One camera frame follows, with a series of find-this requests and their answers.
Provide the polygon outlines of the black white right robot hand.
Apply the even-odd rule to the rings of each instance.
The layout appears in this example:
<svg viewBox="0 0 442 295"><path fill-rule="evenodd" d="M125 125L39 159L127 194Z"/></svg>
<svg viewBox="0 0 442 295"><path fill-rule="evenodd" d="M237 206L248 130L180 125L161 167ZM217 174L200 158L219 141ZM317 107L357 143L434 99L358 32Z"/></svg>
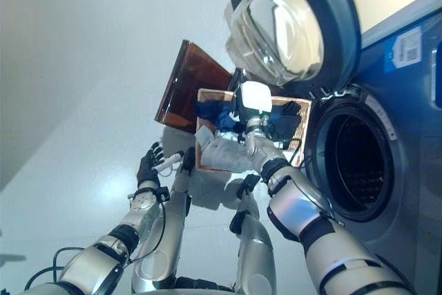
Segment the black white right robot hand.
<svg viewBox="0 0 442 295"><path fill-rule="evenodd" d="M245 81L234 91L230 117L246 124L248 120L269 117L272 110L269 87L257 81Z"/></svg>

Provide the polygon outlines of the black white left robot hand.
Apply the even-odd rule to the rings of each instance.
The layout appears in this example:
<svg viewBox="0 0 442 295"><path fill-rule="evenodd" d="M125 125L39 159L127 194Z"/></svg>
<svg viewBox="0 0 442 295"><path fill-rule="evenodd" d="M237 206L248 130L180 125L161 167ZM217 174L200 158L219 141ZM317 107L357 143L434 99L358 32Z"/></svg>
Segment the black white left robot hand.
<svg viewBox="0 0 442 295"><path fill-rule="evenodd" d="M177 151L169 157L165 157L160 143L154 142L146 155L140 160L140 166L137 172L138 187L145 182L152 182L156 187L159 187L160 181L158 173L167 169L172 164L179 162L183 157L183 151Z"/></svg>

